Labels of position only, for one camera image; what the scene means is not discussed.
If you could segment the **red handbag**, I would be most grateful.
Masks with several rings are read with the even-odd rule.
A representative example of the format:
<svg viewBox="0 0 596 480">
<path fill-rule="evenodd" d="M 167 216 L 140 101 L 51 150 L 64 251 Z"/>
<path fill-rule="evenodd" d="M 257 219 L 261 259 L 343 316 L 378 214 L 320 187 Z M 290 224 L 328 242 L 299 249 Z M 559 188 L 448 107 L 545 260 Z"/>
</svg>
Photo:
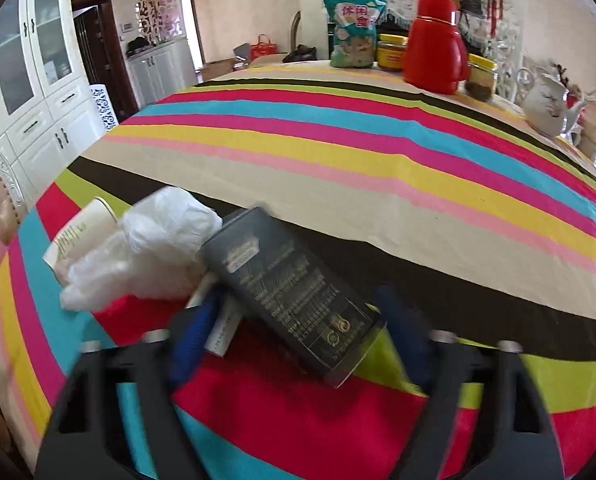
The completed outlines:
<svg viewBox="0 0 596 480">
<path fill-rule="evenodd" d="M 266 34 L 260 34 L 257 41 L 250 46 L 250 61 L 253 62 L 257 58 L 277 53 L 277 44 Z"/>
</svg>

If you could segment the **white paper sachet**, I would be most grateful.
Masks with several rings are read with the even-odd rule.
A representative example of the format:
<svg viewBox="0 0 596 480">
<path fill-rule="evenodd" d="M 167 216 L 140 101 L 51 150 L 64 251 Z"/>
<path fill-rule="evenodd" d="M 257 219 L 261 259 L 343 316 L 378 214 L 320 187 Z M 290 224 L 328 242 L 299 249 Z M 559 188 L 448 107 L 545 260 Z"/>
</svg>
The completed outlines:
<svg viewBox="0 0 596 480">
<path fill-rule="evenodd" d="M 185 309 L 197 309 L 215 284 L 217 284 L 217 277 L 210 272 L 206 273 L 194 294 L 191 295 L 191 299 L 188 300 Z M 217 321 L 210 330 L 205 349 L 213 356 L 223 358 L 242 318 L 243 308 L 232 294 L 227 294 L 222 306 L 217 311 Z"/>
</svg>

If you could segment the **crumpled clear plastic bag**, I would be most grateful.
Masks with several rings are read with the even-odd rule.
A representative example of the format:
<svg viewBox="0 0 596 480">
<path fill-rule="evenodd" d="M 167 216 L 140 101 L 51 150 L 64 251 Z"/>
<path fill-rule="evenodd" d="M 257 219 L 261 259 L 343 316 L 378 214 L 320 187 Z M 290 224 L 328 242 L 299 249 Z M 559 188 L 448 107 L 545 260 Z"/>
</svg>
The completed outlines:
<svg viewBox="0 0 596 480">
<path fill-rule="evenodd" d="M 124 296 L 189 297 L 206 274 L 199 250 L 222 224 L 190 192 L 165 186 L 130 207 L 104 240 L 71 263 L 60 305 L 96 312 Z"/>
</svg>

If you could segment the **dark pickle jar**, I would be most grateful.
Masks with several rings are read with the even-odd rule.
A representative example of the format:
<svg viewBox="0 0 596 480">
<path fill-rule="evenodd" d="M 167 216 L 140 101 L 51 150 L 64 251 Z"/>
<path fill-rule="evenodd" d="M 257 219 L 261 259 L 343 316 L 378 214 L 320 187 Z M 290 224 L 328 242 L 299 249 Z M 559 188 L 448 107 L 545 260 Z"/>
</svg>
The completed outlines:
<svg viewBox="0 0 596 480">
<path fill-rule="evenodd" d="M 491 101 L 497 84 L 497 64 L 488 58 L 470 53 L 468 55 L 469 76 L 465 90 L 473 99 Z"/>
</svg>

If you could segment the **white paper cup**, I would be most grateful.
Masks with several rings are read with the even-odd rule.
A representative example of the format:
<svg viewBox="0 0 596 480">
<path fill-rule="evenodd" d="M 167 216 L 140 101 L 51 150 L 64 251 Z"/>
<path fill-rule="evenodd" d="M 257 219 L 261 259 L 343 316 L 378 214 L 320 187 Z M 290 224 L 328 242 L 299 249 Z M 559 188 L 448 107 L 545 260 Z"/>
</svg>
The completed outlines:
<svg viewBox="0 0 596 480">
<path fill-rule="evenodd" d="M 117 217 L 104 198 L 94 197 L 52 239 L 43 261 L 60 285 L 69 283 L 70 267 L 115 232 Z"/>
</svg>

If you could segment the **striped colourful tablecloth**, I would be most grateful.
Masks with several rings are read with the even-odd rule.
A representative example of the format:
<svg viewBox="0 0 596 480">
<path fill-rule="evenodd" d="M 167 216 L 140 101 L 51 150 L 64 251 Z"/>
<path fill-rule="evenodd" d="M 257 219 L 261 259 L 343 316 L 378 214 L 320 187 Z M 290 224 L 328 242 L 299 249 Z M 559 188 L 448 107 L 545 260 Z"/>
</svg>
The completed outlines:
<svg viewBox="0 0 596 480">
<path fill-rule="evenodd" d="M 164 185 L 220 216 L 266 206 L 358 294 L 392 285 L 467 344 L 519 342 L 564 473 L 596 478 L 596 169 L 490 105 L 322 62 L 169 96 L 39 194 L 0 264 L 0 405 L 28 466 L 81 342 L 132 344 L 182 309 L 66 312 L 44 252 L 94 198 L 122 214 Z"/>
</svg>

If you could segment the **teal snack bag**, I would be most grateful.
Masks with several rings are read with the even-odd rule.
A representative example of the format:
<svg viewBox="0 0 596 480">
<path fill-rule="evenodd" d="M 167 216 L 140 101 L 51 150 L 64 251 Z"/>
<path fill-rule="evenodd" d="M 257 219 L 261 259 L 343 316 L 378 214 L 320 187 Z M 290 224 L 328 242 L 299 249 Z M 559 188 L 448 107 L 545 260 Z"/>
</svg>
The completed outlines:
<svg viewBox="0 0 596 480">
<path fill-rule="evenodd" d="M 323 0 L 334 23 L 330 65 L 337 68 L 368 68 L 375 62 L 377 22 L 387 0 Z"/>
</svg>

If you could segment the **red thermos jug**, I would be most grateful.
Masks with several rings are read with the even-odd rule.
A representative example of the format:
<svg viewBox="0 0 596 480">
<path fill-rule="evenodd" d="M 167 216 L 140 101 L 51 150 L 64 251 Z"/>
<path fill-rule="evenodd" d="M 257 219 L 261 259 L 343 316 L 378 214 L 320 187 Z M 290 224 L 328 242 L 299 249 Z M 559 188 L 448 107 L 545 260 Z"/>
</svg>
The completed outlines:
<svg viewBox="0 0 596 480">
<path fill-rule="evenodd" d="M 418 0 L 404 56 L 404 80 L 419 89 L 451 96 L 469 75 L 468 53 L 457 28 L 452 0 Z"/>
</svg>

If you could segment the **black piano with lace cover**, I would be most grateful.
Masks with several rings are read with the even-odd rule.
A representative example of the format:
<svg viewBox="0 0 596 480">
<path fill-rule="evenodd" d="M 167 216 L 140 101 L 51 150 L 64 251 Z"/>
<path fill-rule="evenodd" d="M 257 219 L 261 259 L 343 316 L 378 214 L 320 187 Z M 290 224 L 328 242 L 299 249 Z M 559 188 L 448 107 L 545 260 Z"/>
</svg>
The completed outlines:
<svg viewBox="0 0 596 480">
<path fill-rule="evenodd" d="M 387 10 L 377 22 L 379 34 L 407 36 L 416 18 L 417 0 L 387 0 Z M 488 41 L 490 25 L 483 11 L 482 0 L 454 0 L 457 6 L 457 27 L 467 46 L 483 49 Z"/>
</svg>

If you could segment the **white porcelain teapot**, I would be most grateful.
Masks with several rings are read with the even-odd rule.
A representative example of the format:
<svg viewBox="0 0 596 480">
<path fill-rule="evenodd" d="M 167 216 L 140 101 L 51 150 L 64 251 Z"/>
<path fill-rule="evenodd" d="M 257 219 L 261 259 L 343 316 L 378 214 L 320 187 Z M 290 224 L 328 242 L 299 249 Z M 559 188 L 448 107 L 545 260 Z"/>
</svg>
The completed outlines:
<svg viewBox="0 0 596 480">
<path fill-rule="evenodd" d="M 570 133 L 587 100 L 578 100 L 568 107 L 569 90 L 556 76 L 539 70 L 530 77 L 530 88 L 521 105 L 526 121 L 548 138 Z"/>
</svg>

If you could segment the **blue white porcelain vase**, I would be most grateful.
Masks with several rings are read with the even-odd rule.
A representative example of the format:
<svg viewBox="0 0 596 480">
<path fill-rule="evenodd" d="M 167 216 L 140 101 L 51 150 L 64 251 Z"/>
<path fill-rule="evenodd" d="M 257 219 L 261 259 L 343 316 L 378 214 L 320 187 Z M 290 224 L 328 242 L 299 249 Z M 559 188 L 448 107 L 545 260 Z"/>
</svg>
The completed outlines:
<svg viewBox="0 0 596 480">
<path fill-rule="evenodd" d="M 110 131 L 116 128 L 119 122 L 112 107 L 112 100 L 109 98 L 106 86 L 104 84 L 91 84 L 90 90 L 105 130 Z"/>
</svg>

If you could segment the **yellow lid jar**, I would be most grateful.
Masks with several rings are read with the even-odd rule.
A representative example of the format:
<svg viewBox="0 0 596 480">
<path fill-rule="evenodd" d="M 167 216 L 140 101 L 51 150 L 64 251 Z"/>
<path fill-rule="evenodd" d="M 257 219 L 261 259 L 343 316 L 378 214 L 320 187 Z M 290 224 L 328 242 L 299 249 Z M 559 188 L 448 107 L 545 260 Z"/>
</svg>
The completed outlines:
<svg viewBox="0 0 596 480">
<path fill-rule="evenodd" d="M 387 72 L 401 72 L 409 38 L 399 35 L 380 34 L 376 49 L 376 62 Z"/>
</svg>

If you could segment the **white low cabinet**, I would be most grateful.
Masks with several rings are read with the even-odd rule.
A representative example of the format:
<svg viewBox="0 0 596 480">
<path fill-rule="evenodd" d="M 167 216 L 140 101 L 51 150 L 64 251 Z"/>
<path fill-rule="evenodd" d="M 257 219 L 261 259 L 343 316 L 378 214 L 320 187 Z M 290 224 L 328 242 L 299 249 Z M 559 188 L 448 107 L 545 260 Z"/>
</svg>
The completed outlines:
<svg viewBox="0 0 596 480">
<path fill-rule="evenodd" d="M 143 49 L 127 59 L 127 66 L 140 110 L 198 82 L 185 37 Z"/>
</svg>

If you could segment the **black cardboard box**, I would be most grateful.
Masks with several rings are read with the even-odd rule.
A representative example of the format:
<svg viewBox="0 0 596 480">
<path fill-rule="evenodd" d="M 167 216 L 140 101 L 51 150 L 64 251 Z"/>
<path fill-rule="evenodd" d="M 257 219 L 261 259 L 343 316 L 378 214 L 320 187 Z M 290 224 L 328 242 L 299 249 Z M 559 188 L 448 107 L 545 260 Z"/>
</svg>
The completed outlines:
<svg viewBox="0 0 596 480">
<path fill-rule="evenodd" d="M 260 206 L 227 217 L 200 257 L 248 312 L 334 388 L 385 326 L 377 309 Z"/>
</svg>

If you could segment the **white glass door cabinet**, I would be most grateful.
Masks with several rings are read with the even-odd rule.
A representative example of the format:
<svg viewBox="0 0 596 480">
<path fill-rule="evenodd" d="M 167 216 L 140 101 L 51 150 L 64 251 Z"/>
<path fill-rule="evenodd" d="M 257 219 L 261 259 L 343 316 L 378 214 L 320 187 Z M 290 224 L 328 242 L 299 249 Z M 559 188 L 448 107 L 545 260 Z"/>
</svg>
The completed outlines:
<svg viewBox="0 0 596 480">
<path fill-rule="evenodd" d="M 106 128 L 93 100 L 70 0 L 0 7 L 0 154 L 27 205 Z"/>
</svg>

